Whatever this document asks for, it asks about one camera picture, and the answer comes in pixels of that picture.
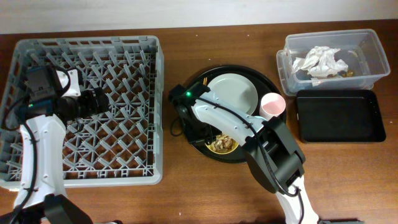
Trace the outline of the yellow bowl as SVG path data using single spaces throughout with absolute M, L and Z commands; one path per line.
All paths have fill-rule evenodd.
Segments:
M 238 142 L 227 134 L 220 134 L 211 144 L 206 144 L 206 147 L 219 155 L 225 155 L 233 152 L 239 146 Z

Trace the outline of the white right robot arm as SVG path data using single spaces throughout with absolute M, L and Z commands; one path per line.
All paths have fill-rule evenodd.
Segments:
M 283 120 L 243 113 L 201 83 L 175 86 L 169 101 L 189 142 L 209 141 L 217 129 L 241 146 L 252 176 L 277 196 L 286 223 L 320 222 L 304 186 L 306 158 Z

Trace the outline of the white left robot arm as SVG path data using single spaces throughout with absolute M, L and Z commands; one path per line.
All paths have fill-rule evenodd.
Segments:
M 69 121 L 109 111 L 102 88 L 72 96 L 50 98 L 21 105 L 17 110 L 22 134 L 22 176 L 12 212 L 1 223 L 91 223 L 91 218 L 66 195 L 62 149 Z

